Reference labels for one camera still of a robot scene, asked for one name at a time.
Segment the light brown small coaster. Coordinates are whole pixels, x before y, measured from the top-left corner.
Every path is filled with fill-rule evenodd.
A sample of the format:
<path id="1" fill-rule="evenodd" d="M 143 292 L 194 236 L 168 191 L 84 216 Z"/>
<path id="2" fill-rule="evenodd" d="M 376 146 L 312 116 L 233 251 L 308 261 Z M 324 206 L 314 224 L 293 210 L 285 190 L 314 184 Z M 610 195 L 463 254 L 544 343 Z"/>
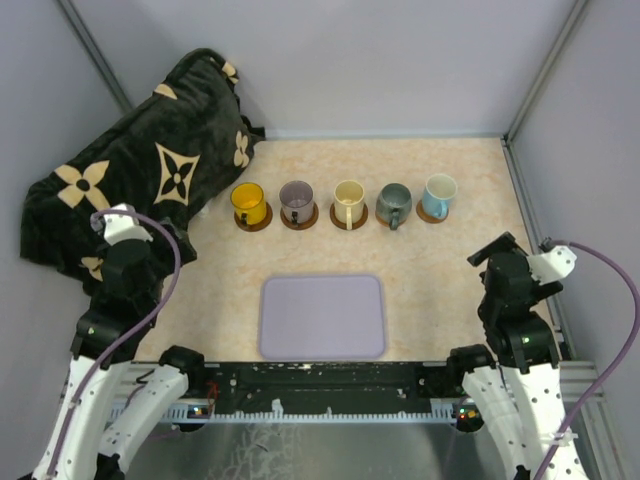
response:
<path id="1" fill-rule="evenodd" d="M 430 223 L 430 224 L 439 224 L 439 223 L 442 223 L 442 222 L 444 222 L 444 221 L 448 218 L 448 216 L 449 216 L 449 214 L 446 214 L 446 215 L 445 215 L 444 217 L 442 217 L 442 218 L 436 218 L 436 217 L 433 217 L 433 216 L 431 216 L 431 215 L 427 214 L 427 213 L 424 211 L 423 203 L 422 203 L 422 201 L 421 201 L 421 200 L 419 200 L 419 201 L 418 201 L 418 203 L 417 203 L 417 205 L 416 205 L 416 213 L 417 213 L 418 217 L 419 217 L 421 220 L 423 220 L 423 221 L 424 221 L 424 222 L 426 222 L 426 223 Z"/>
<path id="2" fill-rule="evenodd" d="M 406 214 L 406 212 L 401 209 L 376 211 L 376 219 L 378 220 L 378 222 L 391 230 L 397 230 L 407 221 L 407 217 L 408 215 Z"/>

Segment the yellow transparent mug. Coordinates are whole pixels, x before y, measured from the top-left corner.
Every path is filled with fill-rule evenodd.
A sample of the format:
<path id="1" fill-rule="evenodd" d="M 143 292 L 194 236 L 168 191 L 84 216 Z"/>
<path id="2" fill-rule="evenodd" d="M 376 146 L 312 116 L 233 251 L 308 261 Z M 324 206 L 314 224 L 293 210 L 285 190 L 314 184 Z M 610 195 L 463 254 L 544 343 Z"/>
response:
<path id="1" fill-rule="evenodd" d="M 267 215 L 264 191 L 256 183 L 246 182 L 236 186 L 231 192 L 231 203 L 242 225 L 257 225 Z"/>

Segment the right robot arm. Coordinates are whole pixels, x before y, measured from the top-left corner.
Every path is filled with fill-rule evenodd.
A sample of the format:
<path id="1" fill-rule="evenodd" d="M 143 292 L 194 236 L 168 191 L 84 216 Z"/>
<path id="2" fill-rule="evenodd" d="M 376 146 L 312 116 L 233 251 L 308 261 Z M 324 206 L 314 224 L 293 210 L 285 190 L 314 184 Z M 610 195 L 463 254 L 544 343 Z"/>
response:
<path id="1" fill-rule="evenodd" d="M 555 336 L 534 309 L 562 291 L 575 255 L 566 247 L 529 255 L 505 232 L 467 261 L 486 266 L 477 309 L 486 341 L 451 350 L 447 368 L 475 403 L 506 478 L 586 478 L 575 436 L 561 427 L 566 411 Z"/>

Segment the cream and blue mug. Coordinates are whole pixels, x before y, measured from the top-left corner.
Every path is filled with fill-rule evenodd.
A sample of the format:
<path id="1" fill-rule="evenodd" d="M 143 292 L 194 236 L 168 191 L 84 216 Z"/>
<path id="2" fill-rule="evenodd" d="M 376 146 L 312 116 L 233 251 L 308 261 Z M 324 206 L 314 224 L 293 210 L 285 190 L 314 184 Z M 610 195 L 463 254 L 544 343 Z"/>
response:
<path id="1" fill-rule="evenodd" d="M 423 212 L 438 221 L 444 220 L 458 191 L 456 181 L 447 174 L 434 174 L 426 180 L 422 195 Z"/>

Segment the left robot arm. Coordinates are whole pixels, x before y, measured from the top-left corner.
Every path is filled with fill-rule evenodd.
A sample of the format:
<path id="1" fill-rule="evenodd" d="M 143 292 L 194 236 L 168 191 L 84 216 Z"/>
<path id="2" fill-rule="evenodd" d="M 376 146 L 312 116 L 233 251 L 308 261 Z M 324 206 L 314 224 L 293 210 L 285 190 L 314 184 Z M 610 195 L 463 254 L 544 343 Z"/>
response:
<path id="1" fill-rule="evenodd" d="M 171 241 L 166 251 L 145 240 L 123 240 L 107 248 L 103 281 L 76 324 L 68 383 L 53 431 L 28 478 L 124 478 L 169 407 L 203 384 L 203 354 L 171 346 L 124 412 L 114 423 L 108 421 L 117 387 L 168 299 L 164 279 L 176 279 L 196 257 L 185 239 Z"/>

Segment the grey green mug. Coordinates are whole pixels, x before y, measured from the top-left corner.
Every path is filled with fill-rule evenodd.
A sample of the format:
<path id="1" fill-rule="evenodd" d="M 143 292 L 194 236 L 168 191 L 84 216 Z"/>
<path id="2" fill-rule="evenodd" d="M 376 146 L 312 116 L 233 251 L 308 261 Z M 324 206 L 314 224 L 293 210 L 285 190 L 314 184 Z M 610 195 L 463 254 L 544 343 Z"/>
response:
<path id="1" fill-rule="evenodd" d="M 403 184 L 390 183 L 382 188 L 377 200 L 376 210 L 401 209 L 409 216 L 412 209 L 412 195 L 410 190 Z"/>

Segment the transparent purple cup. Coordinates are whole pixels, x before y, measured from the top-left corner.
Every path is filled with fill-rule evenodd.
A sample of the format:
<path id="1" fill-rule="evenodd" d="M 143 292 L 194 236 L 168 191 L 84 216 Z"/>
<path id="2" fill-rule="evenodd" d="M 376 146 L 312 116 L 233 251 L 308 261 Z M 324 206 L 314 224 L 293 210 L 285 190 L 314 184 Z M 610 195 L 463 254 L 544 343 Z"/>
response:
<path id="1" fill-rule="evenodd" d="M 301 180 L 286 183 L 279 192 L 281 210 L 292 224 L 307 222 L 313 215 L 314 194 L 312 187 Z"/>

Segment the dark brown grooved coaster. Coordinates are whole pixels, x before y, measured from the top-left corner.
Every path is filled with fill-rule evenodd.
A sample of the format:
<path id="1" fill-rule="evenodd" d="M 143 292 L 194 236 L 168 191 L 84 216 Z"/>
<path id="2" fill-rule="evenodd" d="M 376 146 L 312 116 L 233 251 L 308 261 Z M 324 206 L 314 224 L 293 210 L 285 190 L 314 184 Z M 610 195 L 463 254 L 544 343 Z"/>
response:
<path id="1" fill-rule="evenodd" d="M 238 228 L 245 232 L 258 232 L 260 230 L 265 229 L 269 226 L 273 219 L 273 210 L 269 203 L 266 203 L 266 215 L 265 217 L 257 224 L 250 225 L 246 222 L 247 215 L 243 213 L 241 216 L 234 214 L 234 221 Z"/>

